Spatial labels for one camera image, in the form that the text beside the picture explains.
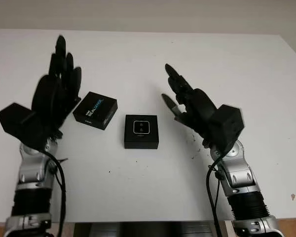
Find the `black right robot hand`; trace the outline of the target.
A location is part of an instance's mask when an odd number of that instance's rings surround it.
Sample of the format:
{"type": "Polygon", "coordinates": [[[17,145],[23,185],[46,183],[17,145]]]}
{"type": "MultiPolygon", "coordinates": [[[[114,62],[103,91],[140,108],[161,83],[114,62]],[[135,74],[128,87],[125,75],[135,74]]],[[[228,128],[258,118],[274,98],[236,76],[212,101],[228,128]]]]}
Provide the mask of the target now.
{"type": "Polygon", "coordinates": [[[185,78],[169,64],[165,64],[168,83],[176,95],[174,102],[168,95],[162,93],[166,106],[174,114],[175,120],[198,133],[202,138],[202,145],[209,148],[213,145],[209,131],[209,118],[217,110],[214,103],[201,89],[193,89],[185,78]]]}

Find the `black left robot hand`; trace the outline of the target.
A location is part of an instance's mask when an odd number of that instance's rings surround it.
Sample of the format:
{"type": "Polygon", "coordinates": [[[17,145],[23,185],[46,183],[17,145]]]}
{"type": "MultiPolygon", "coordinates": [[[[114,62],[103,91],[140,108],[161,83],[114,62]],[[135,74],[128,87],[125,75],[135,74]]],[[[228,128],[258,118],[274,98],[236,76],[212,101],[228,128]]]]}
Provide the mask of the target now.
{"type": "Polygon", "coordinates": [[[52,53],[48,74],[38,82],[32,100],[32,111],[39,115],[48,136],[61,139],[60,127],[81,100],[78,93],[82,70],[74,66],[73,55],[66,52],[66,40],[59,35],[52,53]]]}

